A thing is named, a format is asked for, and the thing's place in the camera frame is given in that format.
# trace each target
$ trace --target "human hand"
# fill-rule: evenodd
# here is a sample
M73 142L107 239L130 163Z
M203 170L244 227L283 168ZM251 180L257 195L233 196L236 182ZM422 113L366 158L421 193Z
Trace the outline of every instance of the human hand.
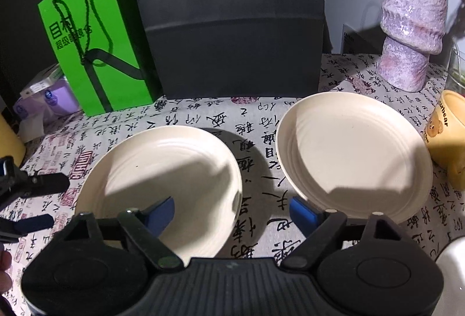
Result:
M4 294L13 286L13 282L11 281L10 276L5 273L11 267L11 254L5 250L0 252L0 293ZM9 305L8 300L5 298L0 299L0 303L3 305ZM0 311L0 316L8 316L8 314Z

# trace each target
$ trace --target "black paper bag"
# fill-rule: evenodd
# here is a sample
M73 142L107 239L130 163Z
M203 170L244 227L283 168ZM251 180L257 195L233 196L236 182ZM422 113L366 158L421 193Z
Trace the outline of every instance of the black paper bag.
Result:
M317 91L324 0L137 0L168 98Z

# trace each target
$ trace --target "white plate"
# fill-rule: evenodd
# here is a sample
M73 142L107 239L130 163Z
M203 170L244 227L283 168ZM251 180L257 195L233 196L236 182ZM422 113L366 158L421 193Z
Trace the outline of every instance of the white plate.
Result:
M432 316L462 316L465 311L465 238L451 242L436 260L444 290Z
M76 213L115 217L173 197L173 221L160 240L185 264L214 257L236 222L240 170L228 147L199 128L164 126L124 140L99 160L84 182Z
M381 211L403 222L431 189L432 163L420 134L397 111L363 95L300 100L281 120L276 148L301 197L349 217Z

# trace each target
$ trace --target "table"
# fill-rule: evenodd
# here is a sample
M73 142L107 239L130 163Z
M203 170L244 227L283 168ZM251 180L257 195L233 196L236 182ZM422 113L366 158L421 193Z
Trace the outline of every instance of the table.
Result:
M419 93L406 93L376 73L375 55L324 55L319 91L365 94L398 110L422 132L446 81L444 68L430 64L427 83ZM17 315L29 309L20 292L20 278L27 264L62 229L74 213L86 176L108 150L139 131L164 125L208 128L234 153L243 180L239 219L219 256L273 256L280 262L304 237L289 218L288 205L296 195L278 163L276 128L295 98L204 98L167 100L153 105L86 117L77 113L49 126L44 138L29 144L23 170L40 174L63 172L71 186L62 195L17 200L2 212L12 220L51 214L52 229L30 234L6 246L13 256L8 273L13 288L6 293ZM465 197L447 183L446 173L434 166L430 197L424 207L402 227L432 258L446 244L465 235Z

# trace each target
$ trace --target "vase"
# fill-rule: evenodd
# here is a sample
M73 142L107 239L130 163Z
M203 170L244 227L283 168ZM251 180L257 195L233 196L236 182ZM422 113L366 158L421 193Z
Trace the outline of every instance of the vase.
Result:
M382 10L387 38L378 73L396 88L420 91L430 55L442 50L447 0L384 0Z

